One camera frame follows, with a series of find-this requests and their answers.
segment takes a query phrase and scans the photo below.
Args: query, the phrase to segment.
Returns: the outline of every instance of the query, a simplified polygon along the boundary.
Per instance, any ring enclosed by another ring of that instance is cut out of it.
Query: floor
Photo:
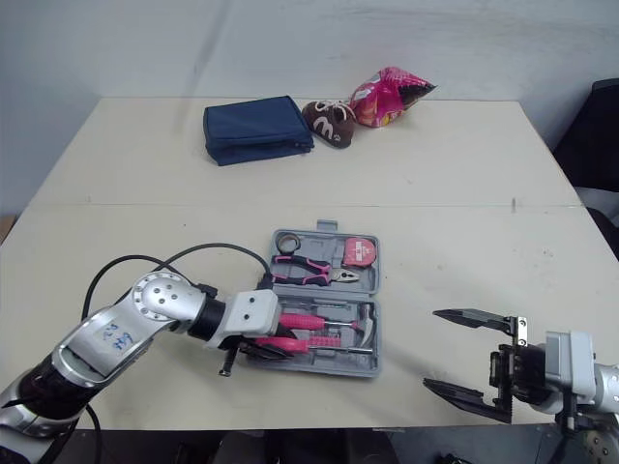
[[[558,443],[553,425],[491,425],[476,427],[419,427],[387,430],[387,436],[399,461],[410,464],[434,464],[439,454],[452,453],[472,464],[546,464]],[[140,432],[105,431],[103,464],[207,464],[214,456],[226,432]],[[245,455],[260,439],[249,438]],[[94,437],[90,430],[77,430],[56,464],[93,462]],[[261,464],[260,459],[225,458],[216,464]],[[364,463],[391,464],[394,461],[365,460]],[[563,464],[587,463],[579,439],[568,447]]]

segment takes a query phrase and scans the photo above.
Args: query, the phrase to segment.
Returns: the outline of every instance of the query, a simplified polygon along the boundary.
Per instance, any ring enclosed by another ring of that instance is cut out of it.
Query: hammer
[[[372,319],[372,305],[364,303],[361,305],[362,319],[353,322],[330,321],[328,319],[312,316],[309,314],[282,314],[280,324],[288,329],[305,329],[308,331],[320,331],[326,327],[349,327],[355,331],[363,332],[364,337],[361,346],[364,346],[371,339],[374,330]]]

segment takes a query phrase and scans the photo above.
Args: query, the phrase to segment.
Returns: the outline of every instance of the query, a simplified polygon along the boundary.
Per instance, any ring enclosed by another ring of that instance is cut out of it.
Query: white wall
[[[345,97],[383,66],[519,100],[552,146],[619,76],[617,0],[0,0],[2,193],[23,208],[99,96]]]

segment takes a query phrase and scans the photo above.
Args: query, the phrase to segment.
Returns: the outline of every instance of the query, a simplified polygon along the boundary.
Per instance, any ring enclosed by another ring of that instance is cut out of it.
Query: pink tape measure
[[[368,239],[351,237],[344,243],[343,266],[358,266],[364,268],[376,259],[376,247]]]

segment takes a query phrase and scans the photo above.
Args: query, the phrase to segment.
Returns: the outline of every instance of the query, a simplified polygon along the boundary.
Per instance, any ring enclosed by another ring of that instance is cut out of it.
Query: black chair
[[[594,82],[554,157],[574,187],[619,192],[619,78]],[[619,259],[619,228],[588,210]]]

